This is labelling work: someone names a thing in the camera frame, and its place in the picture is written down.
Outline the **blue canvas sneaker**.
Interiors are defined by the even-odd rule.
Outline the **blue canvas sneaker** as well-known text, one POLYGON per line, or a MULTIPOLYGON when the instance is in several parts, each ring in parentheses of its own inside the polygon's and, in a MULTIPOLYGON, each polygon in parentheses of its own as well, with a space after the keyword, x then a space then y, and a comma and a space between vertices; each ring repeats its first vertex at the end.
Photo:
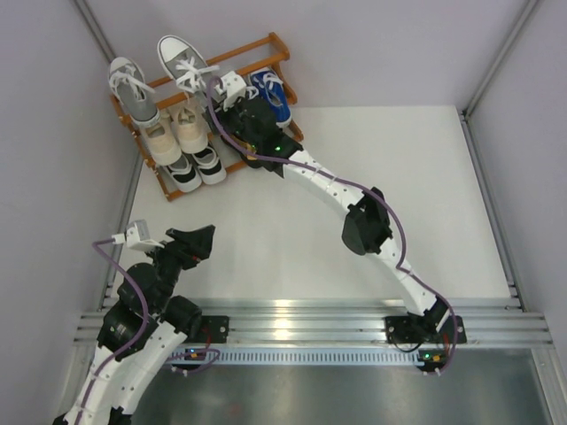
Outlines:
POLYGON ((276 115, 276 124, 286 128, 291 123, 291 109, 284 93, 283 80, 269 67, 263 67, 249 75, 250 83, 259 91, 276 115))
POLYGON ((260 90, 254 86, 247 86, 245 88, 245 100, 253 100, 260 96, 260 90))

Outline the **beige sneaker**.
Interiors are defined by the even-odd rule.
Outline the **beige sneaker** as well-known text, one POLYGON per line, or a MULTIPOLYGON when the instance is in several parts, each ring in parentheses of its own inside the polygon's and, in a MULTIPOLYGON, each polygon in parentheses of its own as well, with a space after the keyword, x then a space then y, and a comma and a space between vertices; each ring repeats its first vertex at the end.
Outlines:
POLYGON ((169 108, 175 135, 185 153, 201 152, 208 144, 206 125, 201 112, 201 108, 190 100, 169 108))
POLYGON ((170 166, 182 156, 171 123, 169 112, 164 111, 152 126, 140 128, 145 147, 158 166, 170 166))

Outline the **black white sneaker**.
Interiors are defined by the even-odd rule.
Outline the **black white sneaker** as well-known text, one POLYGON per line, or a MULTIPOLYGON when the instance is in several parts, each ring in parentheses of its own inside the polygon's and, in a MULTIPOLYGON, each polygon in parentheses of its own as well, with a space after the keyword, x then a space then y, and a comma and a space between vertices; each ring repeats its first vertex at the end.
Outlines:
POLYGON ((162 169, 183 193, 190 193, 198 189, 202 184, 200 175, 185 154, 177 159, 175 163, 163 166, 162 169))
POLYGON ((209 143, 202 151, 191 154, 191 157, 204 184, 215 185, 226 179, 227 172, 212 144, 209 143))

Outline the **grey canvas sneaker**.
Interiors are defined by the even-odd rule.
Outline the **grey canvas sneaker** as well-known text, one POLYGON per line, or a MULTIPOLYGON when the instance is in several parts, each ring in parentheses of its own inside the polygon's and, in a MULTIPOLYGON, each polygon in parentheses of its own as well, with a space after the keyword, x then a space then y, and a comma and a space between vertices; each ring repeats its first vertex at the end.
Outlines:
POLYGON ((113 95, 138 127, 149 128, 158 123, 160 112, 151 98, 155 90, 146 83, 137 63, 125 57, 115 58, 109 65, 107 80, 113 95))
POLYGON ((163 36, 158 41, 157 52, 159 62, 176 87, 206 108, 206 84, 220 67, 208 65, 191 44, 176 35, 163 36))

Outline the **gold loafer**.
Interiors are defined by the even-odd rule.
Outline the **gold loafer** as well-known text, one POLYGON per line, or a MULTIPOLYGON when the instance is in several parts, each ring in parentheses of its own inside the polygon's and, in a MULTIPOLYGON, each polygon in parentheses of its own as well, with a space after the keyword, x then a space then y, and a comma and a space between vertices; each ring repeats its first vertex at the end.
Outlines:
POLYGON ((260 169, 263 167, 262 162, 254 156, 248 155, 246 153, 240 153, 239 156, 250 168, 260 169))

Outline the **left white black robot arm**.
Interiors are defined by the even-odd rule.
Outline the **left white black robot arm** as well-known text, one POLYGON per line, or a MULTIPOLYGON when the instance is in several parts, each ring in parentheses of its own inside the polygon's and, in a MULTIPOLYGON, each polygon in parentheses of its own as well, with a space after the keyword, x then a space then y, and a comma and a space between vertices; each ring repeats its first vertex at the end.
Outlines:
POLYGON ((89 372, 70 409, 57 424, 129 424, 146 389, 174 350, 195 340, 202 329, 201 308, 174 294, 181 272, 208 259, 215 227, 192 231, 170 228, 167 240, 150 237, 144 220, 92 244, 140 251, 148 261, 124 269, 110 264, 123 278, 118 299, 103 318, 89 372))

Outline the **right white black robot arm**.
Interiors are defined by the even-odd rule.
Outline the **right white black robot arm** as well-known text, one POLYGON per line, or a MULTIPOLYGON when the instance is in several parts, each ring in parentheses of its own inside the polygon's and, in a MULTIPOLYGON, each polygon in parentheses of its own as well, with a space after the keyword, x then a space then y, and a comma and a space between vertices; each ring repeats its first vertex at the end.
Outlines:
POLYGON ((409 264, 404 229, 379 189, 332 174, 277 126, 266 101, 258 97, 240 98, 229 108, 210 104, 209 115, 214 128, 252 166, 296 182, 334 209, 343 221, 341 240, 349 251, 390 271, 408 311, 390 320, 390 343, 466 343, 461 317, 409 264))

